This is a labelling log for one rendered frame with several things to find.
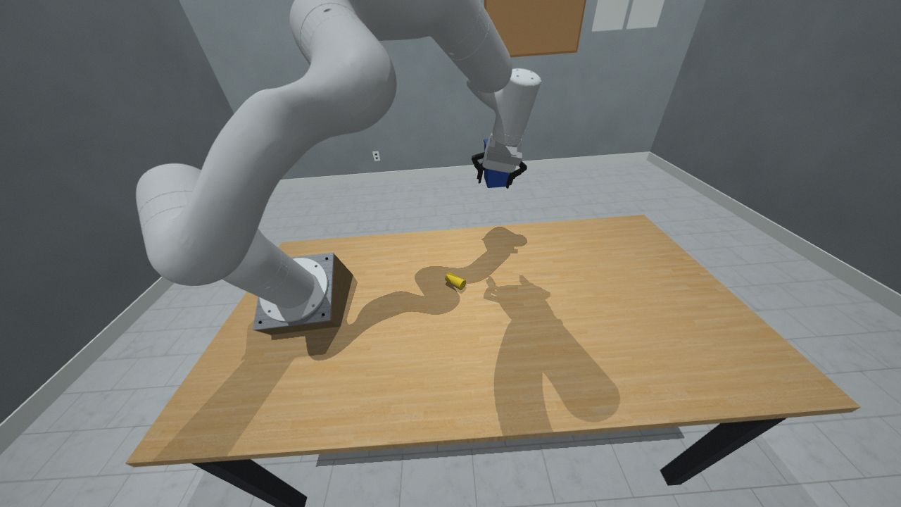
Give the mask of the yellow cylinder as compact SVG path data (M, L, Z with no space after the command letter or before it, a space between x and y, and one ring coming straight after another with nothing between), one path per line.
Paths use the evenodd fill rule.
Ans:
M447 280L448 283L453 284L455 287L459 287L460 289L463 289L466 284L466 280L459 278L459 276L453 273L446 274L445 280Z

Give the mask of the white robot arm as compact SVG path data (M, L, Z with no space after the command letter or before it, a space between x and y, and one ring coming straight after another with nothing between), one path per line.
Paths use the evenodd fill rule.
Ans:
M317 262L292 259L271 243L258 229L262 214L309 149L366 130L389 111L396 72L379 41L438 43L496 113L492 134L499 142L486 159L496 163L520 166L516 142L541 84L535 72L512 68L480 0L295 0L290 26L310 65L305 76L245 100L202 169L158 165L136 189L146 254L162 278L187 286L226 280L259 296L265 313L282 322L320 307L328 278Z

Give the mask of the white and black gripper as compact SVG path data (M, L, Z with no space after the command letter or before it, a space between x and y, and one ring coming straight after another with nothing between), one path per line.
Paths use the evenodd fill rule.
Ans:
M515 170L516 165L510 165L510 164L506 164L506 163L496 163L495 161L486 160L487 159L487 151L489 150L489 147L490 146L495 147L496 141L498 141L498 140L493 138L493 134L491 134L489 136L489 140L487 140L485 153L476 154L474 156L471 156L471 161L473 162L475 168L477 169L477 179L479 180L478 183L481 183L481 178L483 175L483 171L485 169L505 171L505 173L509 173L508 182L506 182L506 187L508 188L510 185L512 185L512 182L514 182L515 177L521 175L522 171L527 170L527 165L525 165L521 161L520 166L519 166L520 169ZM516 142L516 144L517 144L516 153L520 153L522 139L520 140L520 142ZM508 144L508 145L512 146L512 145L516 145L516 144ZM481 164L477 162L477 160L479 160L480 158L483 159L483 163L481 163Z

